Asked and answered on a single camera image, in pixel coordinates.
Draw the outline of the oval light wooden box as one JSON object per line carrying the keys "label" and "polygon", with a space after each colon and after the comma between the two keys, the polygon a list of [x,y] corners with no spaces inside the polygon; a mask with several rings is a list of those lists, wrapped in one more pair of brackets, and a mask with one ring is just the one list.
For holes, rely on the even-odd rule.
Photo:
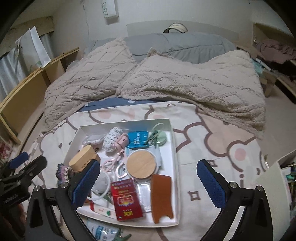
{"label": "oval light wooden box", "polygon": [[69,166],[75,173],[79,173],[91,160],[100,161],[100,157],[91,145],[86,145],[70,160]]}

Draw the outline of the purple crocheted butterfly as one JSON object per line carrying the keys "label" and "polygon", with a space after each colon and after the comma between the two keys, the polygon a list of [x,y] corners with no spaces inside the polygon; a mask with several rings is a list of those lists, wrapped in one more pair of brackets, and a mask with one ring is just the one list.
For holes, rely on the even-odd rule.
{"label": "purple crocheted butterfly", "polygon": [[60,163],[57,165],[56,177],[58,179],[58,185],[63,182],[69,183],[70,180],[74,177],[74,171],[64,164]]}

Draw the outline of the blue white medicine packet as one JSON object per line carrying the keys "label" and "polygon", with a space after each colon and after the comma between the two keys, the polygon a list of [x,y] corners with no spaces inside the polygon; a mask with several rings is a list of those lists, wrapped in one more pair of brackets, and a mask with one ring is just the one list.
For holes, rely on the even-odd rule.
{"label": "blue white medicine packet", "polygon": [[88,218],[86,226],[96,240],[121,240],[119,228]]}

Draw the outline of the red cigarette box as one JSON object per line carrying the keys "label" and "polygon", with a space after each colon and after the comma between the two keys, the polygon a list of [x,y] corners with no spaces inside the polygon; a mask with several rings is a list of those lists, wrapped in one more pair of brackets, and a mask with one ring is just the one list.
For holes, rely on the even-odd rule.
{"label": "red cigarette box", "polygon": [[110,190],[118,221],[137,219],[144,216],[133,178],[111,182]]}

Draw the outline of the clear plastic case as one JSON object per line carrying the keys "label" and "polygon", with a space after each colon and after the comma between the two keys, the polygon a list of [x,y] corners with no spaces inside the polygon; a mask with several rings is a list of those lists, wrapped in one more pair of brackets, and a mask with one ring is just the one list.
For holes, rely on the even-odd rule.
{"label": "clear plastic case", "polygon": [[137,183],[137,192],[142,209],[145,212],[151,212],[151,185],[149,182]]}

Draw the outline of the pink eyelash curler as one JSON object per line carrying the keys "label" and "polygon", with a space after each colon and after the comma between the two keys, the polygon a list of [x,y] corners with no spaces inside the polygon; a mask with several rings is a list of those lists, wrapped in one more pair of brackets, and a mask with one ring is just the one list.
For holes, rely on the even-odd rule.
{"label": "pink eyelash curler", "polygon": [[126,158],[125,154],[125,148],[128,146],[129,140],[128,140],[128,135],[126,133],[123,133],[114,143],[115,147],[115,154],[111,159],[108,161],[105,161],[102,165],[102,169],[105,172],[111,171],[118,161],[122,158]]}

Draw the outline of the white paper bag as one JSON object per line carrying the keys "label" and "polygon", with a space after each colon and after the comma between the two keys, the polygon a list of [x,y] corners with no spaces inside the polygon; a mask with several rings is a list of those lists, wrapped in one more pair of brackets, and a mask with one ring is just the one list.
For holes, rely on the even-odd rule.
{"label": "white paper bag", "polygon": [[27,30],[27,32],[16,40],[16,46],[25,61],[29,73],[38,68],[43,68],[51,62],[51,58],[35,26]]}

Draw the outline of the cartoon print bed sheet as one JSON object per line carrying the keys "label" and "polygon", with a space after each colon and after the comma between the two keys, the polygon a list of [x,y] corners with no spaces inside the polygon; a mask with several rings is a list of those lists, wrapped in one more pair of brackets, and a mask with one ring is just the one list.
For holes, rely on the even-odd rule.
{"label": "cartoon print bed sheet", "polygon": [[215,119],[200,108],[169,101],[118,106],[78,112],[61,121],[36,140],[32,156],[43,155],[48,164],[33,180],[33,185],[54,188],[57,165],[64,162],[72,141],[81,126],[105,126],[123,121],[170,120],[175,139],[179,168],[181,210],[175,214],[179,224],[167,228],[123,228],[131,240],[200,240],[210,228],[220,209],[216,208],[196,173],[197,162],[207,160],[224,178],[240,187],[253,188],[266,171],[264,158],[253,134]]}

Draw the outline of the blue sachet packet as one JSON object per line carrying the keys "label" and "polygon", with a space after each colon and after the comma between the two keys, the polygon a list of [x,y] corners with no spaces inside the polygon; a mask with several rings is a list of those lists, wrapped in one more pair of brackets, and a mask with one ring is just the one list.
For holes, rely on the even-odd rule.
{"label": "blue sachet packet", "polygon": [[147,131],[138,131],[138,132],[129,132],[128,134],[128,148],[130,149],[144,149],[148,148],[148,137],[149,132]]}

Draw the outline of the green binder clip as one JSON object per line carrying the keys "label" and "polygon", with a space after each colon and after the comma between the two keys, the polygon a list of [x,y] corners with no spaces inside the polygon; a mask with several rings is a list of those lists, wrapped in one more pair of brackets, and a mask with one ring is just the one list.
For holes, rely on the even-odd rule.
{"label": "green binder clip", "polygon": [[163,146],[167,141],[167,136],[164,131],[164,124],[157,123],[153,128],[151,133],[148,136],[148,139],[145,141],[146,145],[153,145],[154,147]]}

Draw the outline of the green round compact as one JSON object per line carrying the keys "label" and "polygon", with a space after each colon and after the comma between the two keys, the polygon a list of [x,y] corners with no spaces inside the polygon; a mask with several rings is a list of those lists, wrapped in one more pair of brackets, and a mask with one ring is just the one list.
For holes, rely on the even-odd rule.
{"label": "green round compact", "polygon": [[154,147],[163,146],[167,142],[166,133],[163,131],[152,131],[147,139],[147,143]]}

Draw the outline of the open wardrobe with clothes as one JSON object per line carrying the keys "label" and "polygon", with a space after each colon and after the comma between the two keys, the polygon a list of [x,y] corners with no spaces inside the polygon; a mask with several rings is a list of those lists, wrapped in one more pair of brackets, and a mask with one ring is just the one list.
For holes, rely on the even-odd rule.
{"label": "open wardrobe with clothes", "polygon": [[295,103],[295,37],[268,25],[253,24],[253,47],[263,74]]}

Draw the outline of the grey pillow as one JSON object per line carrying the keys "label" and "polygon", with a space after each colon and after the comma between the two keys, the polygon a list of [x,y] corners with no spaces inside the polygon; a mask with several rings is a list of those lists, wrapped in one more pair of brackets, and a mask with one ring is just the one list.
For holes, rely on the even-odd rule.
{"label": "grey pillow", "polygon": [[124,38],[135,60],[140,63],[154,48],[160,53],[193,64],[205,63],[236,49],[229,40],[215,34],[151,33]]}

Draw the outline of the cap on headboard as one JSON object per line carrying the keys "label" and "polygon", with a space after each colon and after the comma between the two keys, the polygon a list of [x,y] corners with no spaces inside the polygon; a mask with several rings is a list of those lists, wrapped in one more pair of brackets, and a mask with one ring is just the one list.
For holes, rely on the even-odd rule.
{"label": "cap on headboard", "polygon": [[163,33],[172,33],[172,32],[178,32],[178,33],[184,34],[188,32],[188,29],[182,23],[173,23],[163,31]]}

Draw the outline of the white wall tissue box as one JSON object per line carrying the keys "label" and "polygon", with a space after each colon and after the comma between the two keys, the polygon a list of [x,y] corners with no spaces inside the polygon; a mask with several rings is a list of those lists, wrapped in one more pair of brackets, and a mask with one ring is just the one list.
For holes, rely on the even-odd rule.
{"label": "white wall tissue box", "polygon": [[116,23],[119,18],[116,0],[101,0],[101,7],[105,22],[109,25]]}

